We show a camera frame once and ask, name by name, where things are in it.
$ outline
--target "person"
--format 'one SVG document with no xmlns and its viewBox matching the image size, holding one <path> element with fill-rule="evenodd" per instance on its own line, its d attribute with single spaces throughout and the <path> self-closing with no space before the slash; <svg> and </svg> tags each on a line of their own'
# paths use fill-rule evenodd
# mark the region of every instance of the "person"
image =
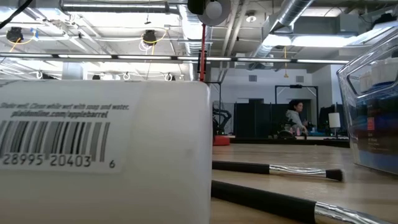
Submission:
<svg viewBox="0 0 398 224">
<path fill-rule="evenodd" d="M 305 127 L 308 125 L 307 121 L 301 122 L 300 115 L 299 113 L 303 110 L 303 102 L 300 100 L 292 100 L 289 102 L 289 108 L 286 111 L 286 117 L 288 118 L 289 121 L 292 121 L 295 123 L 295 125 L 292 126 L 293 130 L 295 131 L 297 128 L 300 128 L 300 130 L 308 134 L 307 128 Z"/>
</svg>

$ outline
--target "desk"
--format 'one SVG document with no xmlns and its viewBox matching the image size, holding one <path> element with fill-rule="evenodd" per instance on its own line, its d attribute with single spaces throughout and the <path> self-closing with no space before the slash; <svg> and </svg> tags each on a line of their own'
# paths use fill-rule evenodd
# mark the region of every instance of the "desk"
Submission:
<svg viewBox="0 0 398 224">
<path fill-rule="evenodd" d="M 351 150 L 330 146 L 233 144 L 213 148 L 213 160 L 339 168 L 345 182 L 314 177 L 213 170 L 213 180 L 339 205 L 398 223 L 398 177 L 353 164 Z M 213 198 L 211 224 L 298 223 Z"/>
</svg>

